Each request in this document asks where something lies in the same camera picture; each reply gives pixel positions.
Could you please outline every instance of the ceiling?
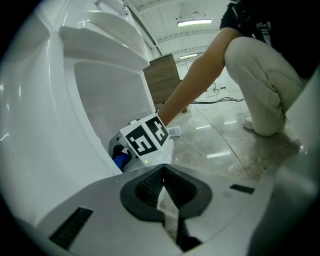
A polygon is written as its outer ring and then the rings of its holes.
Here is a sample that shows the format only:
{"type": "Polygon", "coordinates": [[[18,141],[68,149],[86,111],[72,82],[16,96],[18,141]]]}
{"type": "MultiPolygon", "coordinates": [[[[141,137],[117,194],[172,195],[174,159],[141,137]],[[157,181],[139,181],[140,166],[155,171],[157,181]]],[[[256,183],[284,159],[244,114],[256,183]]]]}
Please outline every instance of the ceiling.
{"type": "Polygon", "coordinates": [[[229,0],[129,0],[129,7],[148,31],[162,55],[203,53],[219,31],[229,0]],[[178,27],[177,22],[212,19],[211,24],[178,27]]]}

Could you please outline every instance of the knee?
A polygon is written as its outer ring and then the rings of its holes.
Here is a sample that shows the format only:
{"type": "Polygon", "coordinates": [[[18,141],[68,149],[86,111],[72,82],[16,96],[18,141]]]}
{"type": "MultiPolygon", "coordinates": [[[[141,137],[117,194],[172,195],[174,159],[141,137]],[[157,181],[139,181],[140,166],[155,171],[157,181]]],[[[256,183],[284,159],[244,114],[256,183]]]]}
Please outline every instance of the knee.
{"type": "Polygon", "coordinates": [[[237,37],[229,43],[224,53],[224,63],[229,74],[232,74],[236,68],[244,66],[245,60],[249,56],[252,40],[254,39],[237,37]]]}

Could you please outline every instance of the person's arm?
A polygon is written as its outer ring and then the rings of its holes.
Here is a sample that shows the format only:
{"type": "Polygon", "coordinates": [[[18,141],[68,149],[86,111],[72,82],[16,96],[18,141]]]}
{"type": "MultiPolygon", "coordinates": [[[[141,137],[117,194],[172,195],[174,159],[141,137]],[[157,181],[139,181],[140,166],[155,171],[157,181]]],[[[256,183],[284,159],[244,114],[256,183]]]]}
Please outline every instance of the person's arm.
{"type": "Polygon", "coordinates": [[[207,50],[191,65],[188,73],[159,111],[165,126],[199,97],[217,79],[225,67],[225,51],[229,43],[242,34],[237,30],[222,28],[207,50]]]}

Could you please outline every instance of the person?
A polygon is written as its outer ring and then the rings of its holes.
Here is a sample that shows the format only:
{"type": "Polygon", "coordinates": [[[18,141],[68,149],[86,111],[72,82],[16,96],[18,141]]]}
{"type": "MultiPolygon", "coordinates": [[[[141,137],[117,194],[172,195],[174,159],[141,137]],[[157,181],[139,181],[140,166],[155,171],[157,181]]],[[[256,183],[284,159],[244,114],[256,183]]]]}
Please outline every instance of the person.
{"type": "Polygon", "coordinates": [[[319,63],[316,2],[229,3],[218,34],[159,110],[164,125],[199,97],[226,67],[251,114],[243,126],[264,137],[283,131],[286,111],[319,63]]]}

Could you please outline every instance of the black shirt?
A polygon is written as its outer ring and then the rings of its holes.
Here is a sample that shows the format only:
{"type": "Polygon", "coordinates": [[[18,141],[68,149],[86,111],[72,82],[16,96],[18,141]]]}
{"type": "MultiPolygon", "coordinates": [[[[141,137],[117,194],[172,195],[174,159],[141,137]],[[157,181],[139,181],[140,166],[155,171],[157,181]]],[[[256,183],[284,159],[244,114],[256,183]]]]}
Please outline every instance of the black shirt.
{"type": "Polygon", "coordinates": [[[319,11],[318,1],[241,0],[227,6],[220,29],[271,45],[300,77],[309,78],[320,61],[319,11]]]}

